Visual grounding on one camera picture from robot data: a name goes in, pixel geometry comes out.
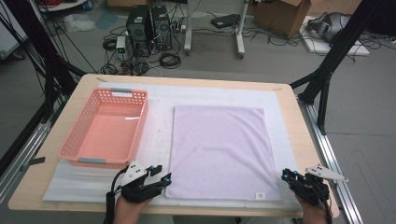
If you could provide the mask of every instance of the white sheet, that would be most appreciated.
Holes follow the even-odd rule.
[[[177,86],[157,86],[126,83],[103,82],[101,87],[128,88],[148,91],[148,117],[143,130],[142,139],[136,159],[145,167],[161,164],[164,175],[169,171],[173,117],[175,105],[234,105],[247,107],[261,107],[266,113],[266,124],[272,143],[276,173],[279,176],[278,184],[282,196],[280,203],[267,202],[247,202],[247,201],[222,201],[222,200],[174,200],[161,195],[153,200],[153,204],[166,205],[191,205],[191,206],[228,206],[228,207],[262,207],[262,208],[286,208],[300,209],[294,194],[289,190],[288,185],[280,179],[282,169],[288,167],[297,170],[297,165],[290,147],[289,138],[286,132],[282,114],[277,103],[276,95],[271,91],[244,91],[218,88],[194,88]],[[106,192],[109,191],[109,180],[102,175],[97,175],[95,187],[102,191],[102,194],[94,196],[91,186],[81,183],[78,178],[71,178],[70,175],[79,176],[79,172],[74,172],[68,162],[60,167],[61,162],[55,171],[49,189],[44,197],[45,201],[56,202],[96,202],[104,203]]]

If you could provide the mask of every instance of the sticker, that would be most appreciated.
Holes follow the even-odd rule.
[[[256,192],[256,200],[265,200],[265,193]]]
[[[135,22],[135,23],[141,23],[141,22],[143,22],[143,17],[136,17],[136,18],[134,19],[134,22]]]

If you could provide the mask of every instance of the computer tower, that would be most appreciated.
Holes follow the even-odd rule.
[[[152,23],[154,26],[154,38],[157,43],[157,49],[171,49],[172,37],[170,29],[170,20],[165,6],[156,6],[151,8]]]
[[[126,22],[129,38],[131,40],[133,55],[148,57],[149,44],[153,39],[151,19],[148,6],[132,6]]]

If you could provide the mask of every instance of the white cloth on floor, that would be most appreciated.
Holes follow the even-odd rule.
[[[281,200],[262,108],[176,105],[170,172],[169,198]]]

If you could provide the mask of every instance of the pink plastic basket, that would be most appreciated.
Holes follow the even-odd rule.
[[[59,158],[77,166],[124,168],[137,152],[148,111],[146,91],[94,89]]]

